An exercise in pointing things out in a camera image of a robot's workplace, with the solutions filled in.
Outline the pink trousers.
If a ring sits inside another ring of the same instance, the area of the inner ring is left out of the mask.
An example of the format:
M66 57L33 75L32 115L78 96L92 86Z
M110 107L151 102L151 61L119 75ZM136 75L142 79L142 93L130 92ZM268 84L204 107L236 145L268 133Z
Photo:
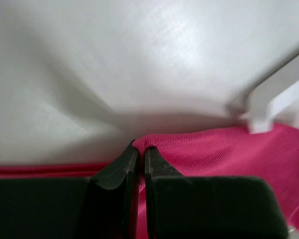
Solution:
M271 187L287 227L292 226L299 232L299 129L277 124L264 134L249 134L242 126L184 134L152 134L129 145L139 154L135 239L150 239L145 151L152 147L184 176L261 178ZM109 164L0 167L0 179L91 177Z

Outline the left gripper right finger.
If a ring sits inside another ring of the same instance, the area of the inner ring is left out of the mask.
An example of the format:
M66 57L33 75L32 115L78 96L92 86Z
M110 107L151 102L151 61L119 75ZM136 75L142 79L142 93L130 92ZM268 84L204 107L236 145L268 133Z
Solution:
M152 147L145 151L151 239L286 239L271 187L253 176L182 175Z

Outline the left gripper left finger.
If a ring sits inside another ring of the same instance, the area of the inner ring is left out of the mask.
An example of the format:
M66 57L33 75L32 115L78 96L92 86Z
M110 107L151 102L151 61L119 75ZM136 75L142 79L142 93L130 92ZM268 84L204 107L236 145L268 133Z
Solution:
M0 179L0 239L133 239L139 154L91 177Z

